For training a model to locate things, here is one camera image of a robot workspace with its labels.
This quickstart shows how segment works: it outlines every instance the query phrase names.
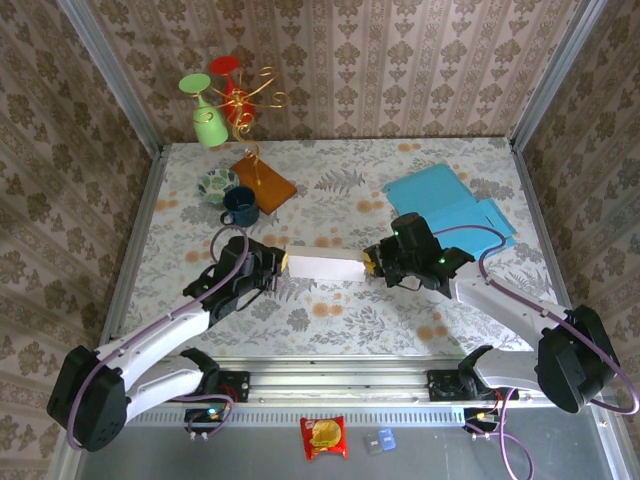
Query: floral tablecloth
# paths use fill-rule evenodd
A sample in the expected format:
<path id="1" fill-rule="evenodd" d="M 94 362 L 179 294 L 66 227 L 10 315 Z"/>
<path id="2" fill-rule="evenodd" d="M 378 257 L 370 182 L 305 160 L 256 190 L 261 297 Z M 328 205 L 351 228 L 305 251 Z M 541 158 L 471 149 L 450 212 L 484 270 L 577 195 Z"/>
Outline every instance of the floral tablecloth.
<path id="1" fill-rule="evenodd" d="M 249 235 L 266 244 L 361 249 L 391 233 L 396 214 L 382 187 L 436 162 L 447 163 L 477 198 L 492 197 L 516 228 L 517 244 L 488 260 L 490 269 L 554 300 L 520 179 L 504 139 L 327 140 L 265 142 L 262 158 L 298 193 Z M 208 245 L 221 211 L 201 201 L 201 174 L 229 167 L 240 144 L 171 147 L 124 331 L 183 304 L 182 289 L 210 263 Z M 219 252 L 226 238 L 216 247 Z M 291 279 L 243 312 L 188 342 L 212 356 L 315 354 L 461 355 L 481 344 L 526 344 L 478 310 L 436 292 Z"/>

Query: patterned wallpaper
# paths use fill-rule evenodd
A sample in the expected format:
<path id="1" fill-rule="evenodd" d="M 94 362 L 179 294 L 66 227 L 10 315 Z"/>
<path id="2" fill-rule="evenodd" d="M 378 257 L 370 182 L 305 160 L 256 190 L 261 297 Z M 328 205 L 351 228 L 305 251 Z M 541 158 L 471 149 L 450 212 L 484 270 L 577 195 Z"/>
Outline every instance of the patterned wallpaper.
<path id="1" fill-rule="evenodd" d="M 150 160 L 54 1 L 0 2 L 0 478 L 44 478 L 64 356 L 95 344 Z"/>
<path id="2" fill-rule="evenodd" d="M 255 138 L 506 135 L 578 0 L 91 0 L 165 143 L 195 141 L 178 91 L 219 55 L 291 95 Z M 247 75 L 255 88 L 258 78 Z"/>
<path id="3" fill-rule="evenodd" d="M 569 294 L 640 387 L 640 2 L 607 3 L 524 155 Z"/>

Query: green bowl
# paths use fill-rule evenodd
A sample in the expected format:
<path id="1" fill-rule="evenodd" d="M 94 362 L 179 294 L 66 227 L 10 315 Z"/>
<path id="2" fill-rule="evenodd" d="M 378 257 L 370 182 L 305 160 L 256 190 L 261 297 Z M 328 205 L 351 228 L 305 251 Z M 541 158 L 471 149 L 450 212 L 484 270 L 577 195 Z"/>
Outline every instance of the green bowl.
<path id="1" fill-rule="evenodd" d="M 210 203 L 221 204 L 224 195 L 240 185 L 240 179 L 233 170 L 216 168 L 205 173 L 198 182 L 200 195 Z"/>

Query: dark blue mug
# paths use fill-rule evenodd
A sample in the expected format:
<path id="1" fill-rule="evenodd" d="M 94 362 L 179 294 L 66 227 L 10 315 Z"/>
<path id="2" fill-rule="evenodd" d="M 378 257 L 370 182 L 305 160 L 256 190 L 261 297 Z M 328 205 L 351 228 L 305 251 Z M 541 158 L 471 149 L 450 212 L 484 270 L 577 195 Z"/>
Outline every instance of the dark blue mug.
<path id="1" fill-rule="evenodd" d="M 258 221 L 260 210 L 256 203 L 256 194 L 249 187 L 232 188 L 225 194 L 222 205 L 227 209 L 220 216 L 220 221 L 225 225 L 233 224 L 246 228 Z"/>

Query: red snack packet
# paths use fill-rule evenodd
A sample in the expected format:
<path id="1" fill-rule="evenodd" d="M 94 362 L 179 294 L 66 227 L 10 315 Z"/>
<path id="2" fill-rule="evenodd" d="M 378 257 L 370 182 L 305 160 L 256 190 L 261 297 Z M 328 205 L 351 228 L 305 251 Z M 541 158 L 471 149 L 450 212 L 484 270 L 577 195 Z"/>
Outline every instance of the red snack packet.
<path id="1" fill-rule="evenodd" d="M 302 443 L 307 460 L 311 461 L 322 452 L 339 453 L 349 457 L 344 417 L 323 419 L 300 419 Z"/>

